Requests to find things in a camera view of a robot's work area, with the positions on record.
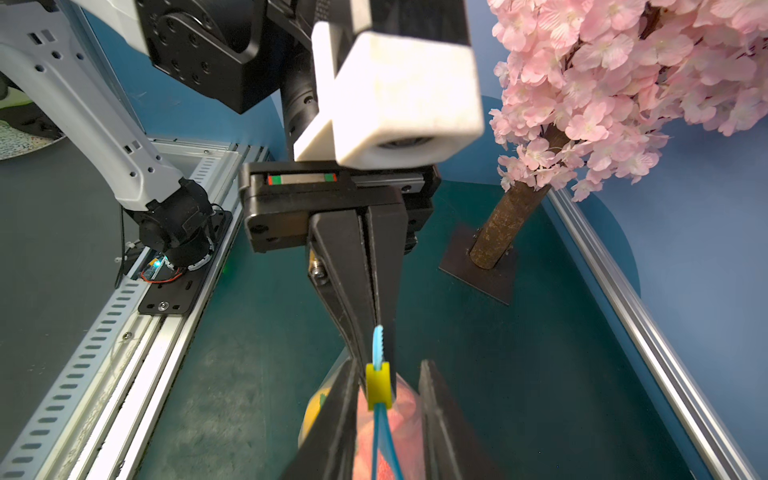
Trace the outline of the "pink peach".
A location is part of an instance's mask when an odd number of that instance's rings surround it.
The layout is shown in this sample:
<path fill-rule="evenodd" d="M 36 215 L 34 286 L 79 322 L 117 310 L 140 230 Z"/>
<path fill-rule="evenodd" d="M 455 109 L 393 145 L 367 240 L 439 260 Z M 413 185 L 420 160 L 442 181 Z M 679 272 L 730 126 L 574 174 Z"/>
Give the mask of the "pink peach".
<path fill-rule="evenodd" d="M 387 416 L 399 466 L 404 479 L 425 479 L 421 399 L 400 375 L 396 380 L 397 396 Z M 374 413 L 368 410 L 362 391 L 358 394 L 356 428 L 352 478 L 371 479 Z"/>

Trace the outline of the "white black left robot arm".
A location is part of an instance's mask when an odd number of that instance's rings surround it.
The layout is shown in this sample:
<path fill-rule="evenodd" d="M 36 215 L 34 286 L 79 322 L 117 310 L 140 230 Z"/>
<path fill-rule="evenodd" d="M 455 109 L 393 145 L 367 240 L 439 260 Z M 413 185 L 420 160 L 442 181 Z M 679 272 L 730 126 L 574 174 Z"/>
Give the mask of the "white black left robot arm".
<path fill-rule="evenodd" d="M 462 2 L 5 1 L 1 71 L 155 254 L 142 313 L 189 311 L 235 217 L 152 136 L 263 140 L 277 155 L 239 180 L 252 248 L 305 248 L 353 360 L 395 366 L 403 258 L 482 130 Z"/>

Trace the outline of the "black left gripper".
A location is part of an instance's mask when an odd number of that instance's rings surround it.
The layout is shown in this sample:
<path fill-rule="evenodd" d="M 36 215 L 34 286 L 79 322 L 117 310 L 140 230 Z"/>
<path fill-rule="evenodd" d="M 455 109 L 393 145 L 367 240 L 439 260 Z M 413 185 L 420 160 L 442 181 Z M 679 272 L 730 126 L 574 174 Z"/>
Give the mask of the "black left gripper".
<path fill-rule="evenodd" d="M 334 161 L 254 162 L 241 168 L 238 181 L 252 249 L 266 253 L 304 245 L 309 229 L 309 251 L 319 263 L 309 278 L 351 358 L 363 374 L 372 360 L 376 315 L 395 384 L 404 252 L 415 248 L 417 233 L 434 212 L 432 197 L 441 184 L 437 167 L 355 170 Z M 405 206 L 389 204 L 396 200 Z M 354 211 L 367 208 L 371 279 L 362 223 Z"/>

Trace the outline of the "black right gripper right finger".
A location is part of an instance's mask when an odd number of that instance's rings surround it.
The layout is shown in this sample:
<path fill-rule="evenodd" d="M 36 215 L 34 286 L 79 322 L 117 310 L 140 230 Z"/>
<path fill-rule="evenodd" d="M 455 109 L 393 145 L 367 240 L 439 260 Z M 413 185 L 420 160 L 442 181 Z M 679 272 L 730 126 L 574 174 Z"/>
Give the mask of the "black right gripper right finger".
<path fill-rule="evenodd" d="M 487 479 L 489 460 L 446 380 L 432 360 L 420 366 L 427 479 Z"/>

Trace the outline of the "yellow peach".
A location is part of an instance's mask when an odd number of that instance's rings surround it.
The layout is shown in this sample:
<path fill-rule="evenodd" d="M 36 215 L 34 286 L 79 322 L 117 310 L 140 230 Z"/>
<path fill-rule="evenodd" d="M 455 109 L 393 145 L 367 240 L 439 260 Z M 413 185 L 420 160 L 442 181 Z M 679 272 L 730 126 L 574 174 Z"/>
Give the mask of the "yellow peach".
<path fill-rule="evenodd" d="M 299 431 L 298 446 L 301 446 L 308 437 L 329 393 L 329 387 L 322 387 L 308 401 Z"/>

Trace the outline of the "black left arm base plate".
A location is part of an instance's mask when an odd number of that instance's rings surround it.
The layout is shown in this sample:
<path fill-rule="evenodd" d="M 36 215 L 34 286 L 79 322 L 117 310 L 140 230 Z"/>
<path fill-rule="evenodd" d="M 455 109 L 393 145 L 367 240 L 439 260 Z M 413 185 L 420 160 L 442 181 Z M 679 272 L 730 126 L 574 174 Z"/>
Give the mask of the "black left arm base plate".
<path fill-rule="evenodd" d="M 137 257 L 137 265 L 128 273 L 130 281 L 147 287 L 138 303 L 138 313 L 152 316 L 189 314 L 212 272 L 214 259 L 223 249 L 225 235 L 232 223 L 233 214 L 215 204 L 209 253 L 192 267 L 174 267 L 165 255 L 145 248 Z"/>

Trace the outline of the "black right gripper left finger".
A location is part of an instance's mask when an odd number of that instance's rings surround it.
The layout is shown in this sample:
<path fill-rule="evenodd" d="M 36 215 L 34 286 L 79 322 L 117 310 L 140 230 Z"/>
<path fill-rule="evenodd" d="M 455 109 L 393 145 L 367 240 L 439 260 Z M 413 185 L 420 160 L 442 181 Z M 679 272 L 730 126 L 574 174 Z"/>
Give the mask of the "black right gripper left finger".
<path fill-rule="evenodd" d="M 316 421 L 280 479 L 353 477 L 359 376 L 353 359 L 341 364 Z"/>

